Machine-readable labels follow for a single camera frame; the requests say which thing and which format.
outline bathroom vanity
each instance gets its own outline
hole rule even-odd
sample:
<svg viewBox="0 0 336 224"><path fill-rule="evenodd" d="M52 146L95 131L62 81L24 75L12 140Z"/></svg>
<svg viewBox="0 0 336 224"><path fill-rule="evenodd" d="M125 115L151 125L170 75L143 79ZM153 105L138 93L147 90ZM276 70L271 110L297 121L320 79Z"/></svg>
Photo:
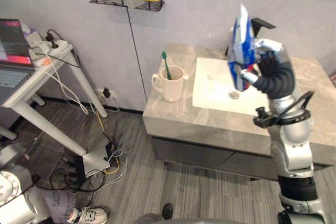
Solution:
<svg viewBox="0 0 336 224"><path fill-rule="evenodd" d="M267 130L253 124L251 113L193 106L197 58L223 59L224 50L171 44L166 53L168 65L182 67L188 79L179 101L167 102L154 89L148 99L143 119L147 133L152 136L157 159L277 179L270 156L270 136ZM333 166L336 164L336 89L316 60L291 56L291 62L301 92L315 92L308 106L314 121L310 146L315 169Z"/></svg>

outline countertop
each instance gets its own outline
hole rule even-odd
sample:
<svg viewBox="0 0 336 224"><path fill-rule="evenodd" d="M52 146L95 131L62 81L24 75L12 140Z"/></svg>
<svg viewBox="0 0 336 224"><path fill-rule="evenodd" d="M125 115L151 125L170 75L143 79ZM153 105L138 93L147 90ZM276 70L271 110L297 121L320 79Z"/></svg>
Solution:
<svg viewBox="0 0 336 224"><path fill-rule="evenodd" d="M183 96L177 102L167 102L159 92L152 90L143 113L148 134L270 155L269 134L253 124L252 115L192 105L197 58L223 59L224 49L170 44L166 53L168 64L182 67L188 79L184 83ZM291 62L301 92L315 92L308 105L314 119L310 139L314 161L335 165L336 88L317 60L291 57Z"/></svg>

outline white sneaker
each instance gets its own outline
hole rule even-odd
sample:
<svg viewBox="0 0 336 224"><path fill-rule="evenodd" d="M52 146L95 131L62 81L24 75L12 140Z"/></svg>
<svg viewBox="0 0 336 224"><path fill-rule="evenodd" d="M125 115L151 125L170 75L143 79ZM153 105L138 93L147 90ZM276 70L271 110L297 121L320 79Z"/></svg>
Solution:
<svg viewBox="0 0 336 224"><path fill-rule="evenodd" d="M101 207L84 207L81 211L75 208L68 219L68 223L105 224L107 218L107 211Z"/></svg>

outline white sink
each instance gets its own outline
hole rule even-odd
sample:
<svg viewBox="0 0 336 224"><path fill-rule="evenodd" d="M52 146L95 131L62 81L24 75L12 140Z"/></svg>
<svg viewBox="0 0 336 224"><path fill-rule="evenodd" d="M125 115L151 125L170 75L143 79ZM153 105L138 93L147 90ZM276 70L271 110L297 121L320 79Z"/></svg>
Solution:
<svg viewBox="0 0 336 224"><path fill-rule="evenodd" d="M256 108L267 108L268 100L253 86L245 92L237 91L226 60L198 58L193 106L256 115Z"/></svg>

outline white table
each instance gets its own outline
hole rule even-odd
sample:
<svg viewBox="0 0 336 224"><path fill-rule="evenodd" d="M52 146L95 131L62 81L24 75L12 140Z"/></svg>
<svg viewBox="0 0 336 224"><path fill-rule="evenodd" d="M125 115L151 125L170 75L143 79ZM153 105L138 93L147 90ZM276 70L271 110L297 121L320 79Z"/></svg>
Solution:
<svg viewBox="0 0 336 224"><path fill-rule="evenodd" d="M77 62L74 59L73 54L71 53L72 45L68 44L68 47L62 51L59 55L55 55L55 57L65 60L71 64L77 65ZM59 69L64 62L60 60L53 60L56 69ZM68 65L71 69L73 75L76 77L79 84L84 89L85 93L96 107L99 114L103 117L107 117L107 112L100 103L96 93L90 86L88 80L84 76L82 70L80 68ZM16 113L30 121L33 125L40 128L42 131L53 137L59 143L63 144L65 147L69 148L71 151L76 153L79 156L84 156L87 151L69 138L66 134L56 128L52 123L50 123L47 119L45 119L42 115L40 115L37 111L35 111L27 101L32 98L38 104L44 105L43 99L36 94L36 91L50 78L47 74L54 73L54 69L51 64L42 66L39 70L35 70L35 73L30 76L30 78L10 97L8 100L3 103L1 106L5 108L11 108Z"/></svg>
<svg viewBox="0 0 336 224"><path fill-rule="evenodd" d="M1 135L11 140L14 140L16 138L16 134L14 132L11 132L0 125L0 136Z"/></svg>

